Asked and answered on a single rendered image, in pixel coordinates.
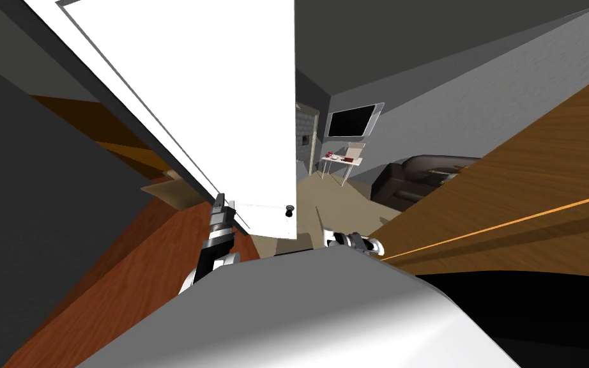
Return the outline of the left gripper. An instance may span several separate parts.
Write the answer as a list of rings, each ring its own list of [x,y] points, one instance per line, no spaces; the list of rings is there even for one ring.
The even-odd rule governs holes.
[[[227,205],[225,194],[219,193],[210,211],[210,227],[212,229],[233,228],[236,210],[232,205]]]

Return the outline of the white door leaf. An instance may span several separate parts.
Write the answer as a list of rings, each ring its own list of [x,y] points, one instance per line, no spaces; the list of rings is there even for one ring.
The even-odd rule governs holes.
[[[295,0],[23,0],[249,234],[296,238]]]

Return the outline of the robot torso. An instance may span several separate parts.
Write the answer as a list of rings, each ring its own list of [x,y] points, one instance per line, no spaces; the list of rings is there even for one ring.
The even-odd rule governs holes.
[[[425,281],[347,247],[224,265],[77,368],[519,368]]]

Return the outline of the white side table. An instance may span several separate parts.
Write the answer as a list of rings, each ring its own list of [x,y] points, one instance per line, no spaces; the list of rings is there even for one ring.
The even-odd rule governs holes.
[[[354,166],[358,166],[362,161],[362,157],[360,157],[360,154],[362,153],[362,150],[364,150],[364,148],[365,143],[351,142],[349,143],[345,155],[339,155],[329,151],[325,156],[321,158],[321,161],[323,162],[321,177],[324,178],[326,174],[330,175],[330,166],[332,162],[344,164],[347,166],[347,169],[346,173],[344,174],[342,183],[340,184],[341,186],[343,186],[346,180],[348,179],[352,168]]]

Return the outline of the black sofa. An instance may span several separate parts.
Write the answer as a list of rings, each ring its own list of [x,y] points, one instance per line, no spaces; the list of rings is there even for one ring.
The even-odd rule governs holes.
[[[387,164],[371,186],[370,200],[406,211],[477,161],[476,157],[418,155]]]

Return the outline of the black wall television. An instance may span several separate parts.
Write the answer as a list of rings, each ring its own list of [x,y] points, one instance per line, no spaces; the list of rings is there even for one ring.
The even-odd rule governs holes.
[[[375,103],[328,114],[328,138],[364,138],[371,134],[385,104]]]

